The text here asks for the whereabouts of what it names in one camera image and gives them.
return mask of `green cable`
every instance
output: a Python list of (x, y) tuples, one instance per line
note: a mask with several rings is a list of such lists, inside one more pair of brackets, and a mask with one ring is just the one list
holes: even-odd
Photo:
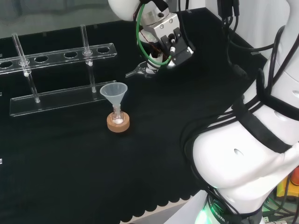
[(149, 59), (151, 62), (153, 62), (154, 64), (156, 65), (166, 65), (170, 60), (171, 60), (171, 56), (169, 56), (169, 58), (165, 61), (165, 62), (156, 62), (154, 59), (152, 59), (147, 53), (146, 51), (144, 50), (142, 44), (141, 44), (141, 41), (139, 39), (139, 26), (140, 26), (140, 20), (141, 20), (141, 16), (142, 16), (142, 12), (144, 10), (144, 6), (145, 4), (143, 4), (141, 6), (141, 9), (140, 9), (140, 12), (139, 12), (139, 15), (138, 15), (138, 18), (137, 18), (137, 25), (136, 25), (136, 38), (137, 38), (137, 42), (138, 42), (138, 46), (140, 47), (142, 53), (144, 54), (144, 56)]

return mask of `black strap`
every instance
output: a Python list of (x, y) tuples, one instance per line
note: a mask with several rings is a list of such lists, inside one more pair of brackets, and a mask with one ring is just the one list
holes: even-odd
[(161, 12), (168, 8), (168, 4), (163, 0), (140, 0), (142, 4), (148, 4), (150, 1), (154, 2)]
[(299, 121), (299, 109), (267, 93), (264, 82), (265, 78), (263, 70), (259, 69), (259, 73), (256, 79), (256, 93), (259, 100), (278, 113), (293, 120)]
[(245, 106), (243, 99), (238, 99), (233, 104), (233, 110), (238, 121), (246, 130), (264, 146), (276, 153), (285, 153), (291, 148), (285, 144), (275, 134), (273, 134), (256, 116), (254, 116)]

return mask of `wall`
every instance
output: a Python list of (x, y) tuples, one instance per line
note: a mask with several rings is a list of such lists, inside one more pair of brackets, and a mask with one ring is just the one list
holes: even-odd
[[(176, 11), (177, 0), (168, 4)], [(108, 0), (0, 0), (0, 38), (117, 20)]]
[[(218, 15), (217, 0), (206, 0), (206, 7)], [(278, 29), (286, 24), (289, 13), (286, 0), (240, 0), (237, 34), (255, 48), (272, 44)], [(268, 58), (271, 50), (262, 54)]]
[[(181, 9), (184, 10), (186, 6), (186, 0), (181, 0)], [(206, 7), (206, 0), (190, 0), (189, 9)]]

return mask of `yellow object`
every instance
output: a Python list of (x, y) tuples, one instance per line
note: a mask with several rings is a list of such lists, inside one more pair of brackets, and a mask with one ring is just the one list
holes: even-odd
[[(288, 177), (286, 177), (282, 182), (277, 185), (277, 197), (284, 197), (285, 196), (285, 186)], [(288, 197), (298, 197), (299, 195), (299, 186), (293, 185), (291, 182), (289, 184), (288, 189)]]

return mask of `rack hole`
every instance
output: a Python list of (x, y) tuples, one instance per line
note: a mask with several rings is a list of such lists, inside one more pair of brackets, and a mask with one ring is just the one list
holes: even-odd
[(48, 56), (39, 56), (39, 57), (36, 57), (34, 60), (37, 63), (43, 63), (43, 62), (46, 62), (48, 59), (49, 59)]
[(6, 62), (2, 62), (1, 64), (0, 64), (0, 68), (2, 68), (2, 69), (7, 69), (7, 68), (9, 68), (10, 66), (12, 66), (13, 65), (13, 63), (11, 62), (11, 61), (6, 61)]
[(110, 49), (107, 48), (107, 47), (104, 47), (104, 48), (98, 48), (97, 51), (98, 51), (100, 54), (105, 54), (105, 53), (109, 52)]
[(75, 51), (73, 51), (73, 52), (67, 52), (67, 53), (64, 54), (64, 56), (65, 56), (66, 58), (74, 58), (74, 57), (76, 57), (77, 55), (78, 55), (78, 53), (75, 52)]

